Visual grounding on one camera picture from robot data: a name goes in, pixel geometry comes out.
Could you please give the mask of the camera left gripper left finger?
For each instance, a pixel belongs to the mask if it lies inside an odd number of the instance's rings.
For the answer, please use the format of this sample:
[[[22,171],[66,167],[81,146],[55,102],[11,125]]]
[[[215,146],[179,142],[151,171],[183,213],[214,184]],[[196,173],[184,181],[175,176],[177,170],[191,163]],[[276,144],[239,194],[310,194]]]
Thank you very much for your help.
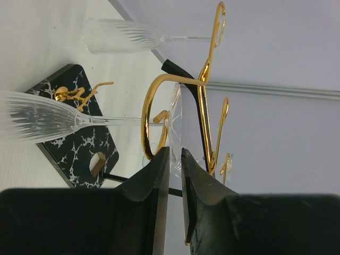
[[[163,254],[169,148],[109,189],[7,189],[1,254]]]

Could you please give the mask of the camera left gripper right finger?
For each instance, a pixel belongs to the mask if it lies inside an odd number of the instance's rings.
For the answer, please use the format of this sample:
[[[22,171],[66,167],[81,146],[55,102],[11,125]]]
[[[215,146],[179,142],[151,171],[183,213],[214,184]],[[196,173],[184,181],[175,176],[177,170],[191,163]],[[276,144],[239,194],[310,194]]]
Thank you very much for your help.
[[[339,196],[238,194],[182,150],[191,254],[339,254]]]

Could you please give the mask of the fluted clear champagne glass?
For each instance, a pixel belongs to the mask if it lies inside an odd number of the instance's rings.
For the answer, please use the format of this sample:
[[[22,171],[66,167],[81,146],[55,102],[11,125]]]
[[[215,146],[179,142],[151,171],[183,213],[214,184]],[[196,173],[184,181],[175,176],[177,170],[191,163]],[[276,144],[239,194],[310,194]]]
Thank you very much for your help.
[[[140,118],[104,117],[84,114],[54,99],[15,91],[1,91],[1,143],[41,143],[60,139],[90,126],[139,126]],[[150,126],[167,132],[170,162],[181,162],[182,98],[175,84],[169,110],[160,112]]]

